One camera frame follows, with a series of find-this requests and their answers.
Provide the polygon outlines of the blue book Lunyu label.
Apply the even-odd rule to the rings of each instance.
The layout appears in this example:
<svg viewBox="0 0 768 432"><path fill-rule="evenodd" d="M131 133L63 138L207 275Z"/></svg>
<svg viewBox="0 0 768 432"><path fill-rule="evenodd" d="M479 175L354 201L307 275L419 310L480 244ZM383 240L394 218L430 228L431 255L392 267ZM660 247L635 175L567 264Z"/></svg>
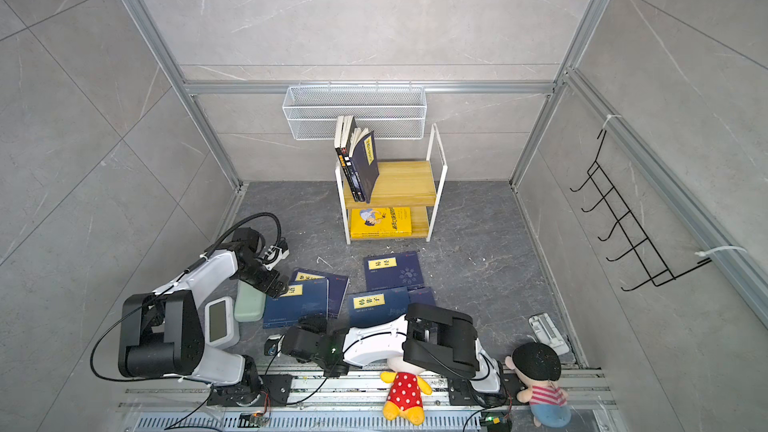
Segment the blue book Lunyu label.
<svg viewBox="0 0 768 432"><path fill-rule="evenodd" d="M280 297L267 299L262 326L264 329L290 327L307 317L327 318L328 310L328 279L299 281L290 284Z"/></svg>

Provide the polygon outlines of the yellow cartoon book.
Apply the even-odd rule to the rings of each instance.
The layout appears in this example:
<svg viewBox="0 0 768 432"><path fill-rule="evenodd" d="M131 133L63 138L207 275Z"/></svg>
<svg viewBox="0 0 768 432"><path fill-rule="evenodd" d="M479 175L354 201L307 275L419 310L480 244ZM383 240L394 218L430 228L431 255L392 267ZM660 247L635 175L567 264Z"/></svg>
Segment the yellow cartoon book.
<svg viewBox="0 0 768 432"><path fill-rule="evenodd" d="M413 232L408 207L353 209L349 226L355 240L406 237Z"/></svg>

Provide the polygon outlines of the purple blue book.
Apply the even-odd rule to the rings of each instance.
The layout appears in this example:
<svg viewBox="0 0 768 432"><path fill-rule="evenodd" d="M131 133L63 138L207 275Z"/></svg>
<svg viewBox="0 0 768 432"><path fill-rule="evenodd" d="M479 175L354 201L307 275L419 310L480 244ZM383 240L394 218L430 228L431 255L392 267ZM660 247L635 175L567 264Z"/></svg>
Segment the purple blue book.
<svg viewBox="0 0 768 432"><path fill-rule="evenodd" d="M417 303L429 306L436 305L434 291L431 287L420 287L417 289L409 290L408 295L411 304Z"/></svg>

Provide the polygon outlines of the black wolf cover book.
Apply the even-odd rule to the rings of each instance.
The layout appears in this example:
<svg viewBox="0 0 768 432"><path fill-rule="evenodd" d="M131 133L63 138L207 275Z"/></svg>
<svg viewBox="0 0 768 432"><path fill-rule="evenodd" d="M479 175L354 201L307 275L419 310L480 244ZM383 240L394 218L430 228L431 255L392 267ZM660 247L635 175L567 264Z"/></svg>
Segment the black wolf cover book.
<svg viewBox="0 0 768 432"><path fill-rule="evenodd" d="M352 133L354 132L354 128L356 126L355 119L352 115L344 115L345 117L345 123L344 123L344 138L342 139L342 145L344 147L344 150L346 152L346 164L349 169L349 173L351 176L353 188L354 188L354 200L356 202L365 202L366 197L364 194L364 189L360 181L360 176L358 174L358 171L356 169L356 166L354 162L352 161Z"/></svg>

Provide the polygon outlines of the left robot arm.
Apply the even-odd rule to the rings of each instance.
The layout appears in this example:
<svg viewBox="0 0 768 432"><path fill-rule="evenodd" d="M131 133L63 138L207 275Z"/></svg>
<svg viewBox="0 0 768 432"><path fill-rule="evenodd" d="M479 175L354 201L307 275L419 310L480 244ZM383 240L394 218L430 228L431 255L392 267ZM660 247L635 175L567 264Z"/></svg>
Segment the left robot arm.
<svg viewBox="0 0 768 432"><path fill-rule="evenodd" d="M198 308L226 280L239 280L277 298L288 277L275 269L289 248L279 236L270 246L249 227L218 240L178 277L123 304L117 368L125 378L181 377L210 385L213 396L240 406L260 399L263 382L254 360L208 344Z"/></svg>

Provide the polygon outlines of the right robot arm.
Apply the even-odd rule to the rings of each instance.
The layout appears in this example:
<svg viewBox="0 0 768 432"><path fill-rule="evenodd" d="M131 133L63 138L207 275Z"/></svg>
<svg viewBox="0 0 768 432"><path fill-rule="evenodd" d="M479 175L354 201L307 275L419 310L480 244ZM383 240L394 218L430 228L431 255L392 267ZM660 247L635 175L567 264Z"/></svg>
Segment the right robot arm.
<svg viewBox="0 0 768 432"><path fill-rule="evenodd" d="M485 351L471 316L416 303L390 322L333 332L321 318L301 320L277 342L277 352L299 363L312 363L327 378L347 375L385 361L389 370L425 371L465 385L469 401L489 407L493 398L508 396L503 366Z"/></svg>

